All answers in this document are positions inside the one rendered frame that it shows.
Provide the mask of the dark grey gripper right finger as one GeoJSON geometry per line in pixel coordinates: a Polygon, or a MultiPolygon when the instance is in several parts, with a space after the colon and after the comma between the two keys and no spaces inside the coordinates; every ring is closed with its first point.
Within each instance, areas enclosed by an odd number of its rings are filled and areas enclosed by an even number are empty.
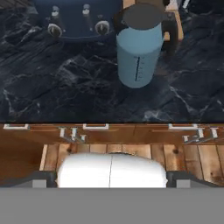
{"type": "Polygon", "coordinates": [[[187,171],[168,171],[166,173],[167,184],[169,188],[195,188],[195,187],[219,187],[214,183],[196,178],[187,171]]]}

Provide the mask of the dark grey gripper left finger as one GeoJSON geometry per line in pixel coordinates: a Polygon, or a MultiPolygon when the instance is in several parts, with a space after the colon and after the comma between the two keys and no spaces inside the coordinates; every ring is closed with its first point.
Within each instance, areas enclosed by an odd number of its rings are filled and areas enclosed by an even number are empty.
{"type": "Polygon", "coordinates": [[[55,171],[35,171],[24,178],[14,178],[4,181],[4,187],[56,188],[57,173],[55,171]]]}

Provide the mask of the wooden drawer front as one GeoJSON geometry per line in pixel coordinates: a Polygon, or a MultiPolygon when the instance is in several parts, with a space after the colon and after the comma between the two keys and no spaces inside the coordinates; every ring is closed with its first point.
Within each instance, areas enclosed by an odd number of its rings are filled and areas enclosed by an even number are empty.
{"type": "Polygon", "coordinates": [[[0,137],[17,137],[42,144],[54,144],[60,141],[60,131],[53,125],[29,124],[28,130],[7,130],[0,124],[0,137]]]}
{"type": "MultiPolygon", "coordinates": [[[[105,123],[87,123],[87,125],[91,126],[100,126],[105,123]]],[[[83,123],[69,123],[69,124],[61,124],[58,126],[59,128],[66,128],[66,136],[71,138],[72,128],[78,129],[78,135],[85,135],[86,141],[84,144],[126,144],[131,140],[134,135],[135,125],[134,124],[124,124],[124,123],[109,123],[108,130],[84,130],[82,128],[83,123]]]]}
{"type": "Polygon", "coordinates": [[[194,136],[198,130],[169,130],[169,123],[138,124],[133,140],[140,144],[224,144],[224,123],[172,123],[174,126],[191,126],[197,124],[205,132],[210,128],[218,129],[218,138],[203,142],[184,143],[183,136],[194,136]]]}

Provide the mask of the white rounded object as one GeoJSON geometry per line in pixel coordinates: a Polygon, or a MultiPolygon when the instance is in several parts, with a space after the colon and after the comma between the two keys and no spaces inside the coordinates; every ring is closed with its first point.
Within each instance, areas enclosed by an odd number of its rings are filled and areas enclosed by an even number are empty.
{"type": "Polygon", "coordinates": [[[165,168],[130,154],[79,153],[68,156],[58,170],[59,188],[166,188],[165,168]]]}

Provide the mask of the pale blue jug, dark lid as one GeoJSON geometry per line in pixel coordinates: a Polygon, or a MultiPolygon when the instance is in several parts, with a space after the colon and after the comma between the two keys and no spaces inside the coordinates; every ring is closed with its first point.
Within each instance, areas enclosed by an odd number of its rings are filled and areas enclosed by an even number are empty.
{"type": "Polygon", "coordinates": [[[170,35],[166,55],[173,54],[179,40],[178,26],[168,13],[151,3],[135,3],[113,17],[116,33],[118,77],[129,88],[148,85],[170,35]]]}

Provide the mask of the light wooden block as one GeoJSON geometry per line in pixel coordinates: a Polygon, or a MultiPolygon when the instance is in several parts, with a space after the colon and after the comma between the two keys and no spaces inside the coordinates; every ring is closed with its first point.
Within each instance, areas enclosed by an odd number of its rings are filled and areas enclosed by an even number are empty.
{"type": "Polygon", "coordinates": [[[178,27],[178,41],[182,41],[184,38],[183,28],[179,15],[179,5],[181,0],[123,0],[123,8],[130,7],[136,3],[149,3],[156,5],[162,11],[175,14],[175,21],[178,27]]]}

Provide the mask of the dark blue toaster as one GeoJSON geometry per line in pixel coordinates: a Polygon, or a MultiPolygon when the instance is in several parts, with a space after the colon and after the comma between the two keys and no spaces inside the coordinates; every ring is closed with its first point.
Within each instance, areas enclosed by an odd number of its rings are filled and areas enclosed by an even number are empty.
{"type": "Polygon", "coordinates": [[[114,34],[112,18],[123,0],[33,0],[48,33],[67,42],[90,42],[114,34]]]}

